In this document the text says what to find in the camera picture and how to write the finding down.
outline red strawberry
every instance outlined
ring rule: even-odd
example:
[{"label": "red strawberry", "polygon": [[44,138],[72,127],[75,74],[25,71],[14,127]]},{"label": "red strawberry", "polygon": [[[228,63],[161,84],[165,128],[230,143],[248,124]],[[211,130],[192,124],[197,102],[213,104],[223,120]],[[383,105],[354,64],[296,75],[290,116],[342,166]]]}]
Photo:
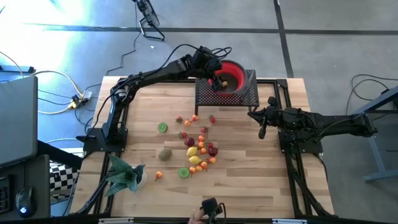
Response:
[{"label": "red strawberry", "polygon": [[178,117],[175,119],[175,122],[182,123],[182,117],[181,117],[181,116],[178,116]]},{"label": "red strawberry", "polygon": [[180,131],[180,134],[178,134],[178,137],[179,137],[180,139],[183,139],[183,138],[186,138],[186,137],[187,137],[187,134],[186,134],[185,132],[181,132],[181,131]]},{"label": "red strawberry", "polygon": [[201,132],[201,133],[207,133],[208,130],[209,130],[208,128],[202,127],[202,128],[200,129],[200,132]]},{"label": "red strawberry", "polygon": [[216,123],[216,118],[212,114],[209,116],[209,120],[212,124]]}]

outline wooden table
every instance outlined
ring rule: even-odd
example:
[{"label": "wooden table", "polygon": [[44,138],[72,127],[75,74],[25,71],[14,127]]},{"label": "wooden table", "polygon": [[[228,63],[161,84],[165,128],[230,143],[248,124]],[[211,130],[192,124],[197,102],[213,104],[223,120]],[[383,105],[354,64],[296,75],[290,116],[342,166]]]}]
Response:
[{"label": "wooden table", "polygon": [[[104,77],[95,117],[109,95],[109,89],[119,78]],[[292,106],[309,111],[304,81],[301,78],[287,80]],[[204,199],[216,197],[218,202],[225,203],[229,218],[294,217],[277,129],[268,127],[266,138],[259,139],[259,125],[246,114],[247,107],[201,106],[199,121],[190,127],[176,123],[178,115],[191,118],[194,114],[194,86],[193,83],[159,83],[138,91],[130,104],[126,124],[129,137],[121,157],[134,166],[145,164],[148,180],[136,193],[128,189],[117,193],[112,216],[189,217]],[[274,89],[272,85],[259,84],[258,91],[261,109],[267,106],[267,99],[274,95]],[[100,114],[97,127],[106,121],[109,107],[110,101]],[[209,114],[217,118],[215,125],[209,122]],[[160,122],[168,124],[166,133],[158,131]],[[186,156],[187,147],[178,138],[178,133],[185,131],[196,140],[202,126],[209,128],[206,141],[218,146],[217,163],[210,164],[208,172],[182,179],[178,169],[191,165]],[[162,162],[157,155],[165,148],[172,150],[172,158]],[[103,156],[103,152],[95,152],[83,161],[71,212],[81,208],[97,187]],[[303,164],[309,189],[324,208],[333,213],[322,164],[310,154],[303,155]],[[158,170],[164,177],[155,182]],[[302,193],[298,191],[297,194],[304,211]],[[104,208],[105,204],[106,198],[103,198],[101,206]]]}]

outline checkered board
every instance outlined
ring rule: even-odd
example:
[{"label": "checkered board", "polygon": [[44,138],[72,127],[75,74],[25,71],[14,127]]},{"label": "checkered board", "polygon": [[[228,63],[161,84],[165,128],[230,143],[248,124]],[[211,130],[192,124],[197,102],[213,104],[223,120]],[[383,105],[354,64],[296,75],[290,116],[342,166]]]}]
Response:
[{"label": "checkered board", "polygon": [[63,164],[50,164],[50,192],[59,190],[68,190],[67,194],[52,194],[55,200],[68,198],[72,191],[72,185],[79,173],[78,169],[74,169]]}]

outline gray floor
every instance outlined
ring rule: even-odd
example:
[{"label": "gray floor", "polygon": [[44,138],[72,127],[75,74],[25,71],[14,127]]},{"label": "gray floor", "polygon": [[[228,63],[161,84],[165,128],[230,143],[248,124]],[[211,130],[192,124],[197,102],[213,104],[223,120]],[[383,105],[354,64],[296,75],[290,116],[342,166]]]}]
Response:
[{"label": "gray floor", "polygon": [[[152,1],[162,27],[178,28],[262,28],[277,29],[272,0],[162,0]],[[286,29],[322,30],[397,30],[397,1],[393,0],[280,0]],[[107,70],[117,67],[120,56],[132,49],[137,32],[44,31],[21,22],[76,26],[134,27],[135,12],[131,1],[123,0],[36,0],[24,4],[9,3],[0,14],[0,26],[12,32],[0,36],[0,50],[20,65],[38,70],[59,70],[71,75],[80,90],[101,83]],[[138,38],[137,52],[124,58],[125,67],[109,75],[128,75],[158,67],[178,44],[232,46],[228,59],[247,69],[256,69],[259,77],[286,77],[279,34],[165,33],[165,42]],[[312,111],[344,114],[352,76],[367,73],[398,78],[398,38],[396,35],[287,35],[294,77],[304,78]],[[173,58],[192,49],[181,49]],[[0,74],[0,80],[6,75]],[[66,79],[54,74],[40,75],[40,89],[62,95],[75,91]],[[398,82],[384,82],[394,87]],[[96,94],[98,88],[92,89]],[[383,87],[365,83],[358,92],[377,97]],[[45,94],[40,97],[63,103],[62,98]],[[95,107],[95,101],[89,107]],[[366,102],[352,97],[349,112]],[[39,108],[56,111],[63,106],[40,102]],[[82,121],[93,115],[77,111]],[[397,116],[375,121],[376,135],[387,168],[398,168],[395,130]],[[84,134],[83,125],[73,111],[60,115],[39,115],[39,139],[73,138]],[[335,136],[323,141],[333,207],[345,218],[397,222],[398,179],[365,184],[362,176],[376,171],[367,140]],[[58,142],[54,146],[75,147],[79,142]]]}]

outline hand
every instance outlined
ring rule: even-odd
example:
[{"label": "hand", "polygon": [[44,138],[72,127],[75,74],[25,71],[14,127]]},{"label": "hand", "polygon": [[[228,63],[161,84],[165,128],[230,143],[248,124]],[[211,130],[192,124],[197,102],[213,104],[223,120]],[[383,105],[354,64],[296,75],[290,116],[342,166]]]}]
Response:
[{"label": "hand", "polygon": [[203,211],[203,209],[201,209],[198,214],[195,214],[195,209],[194,209],[192,211],[192,215],[188,221],[188,224],[205,224],[204,222],[200,221],[204,215],[205,212]]}]

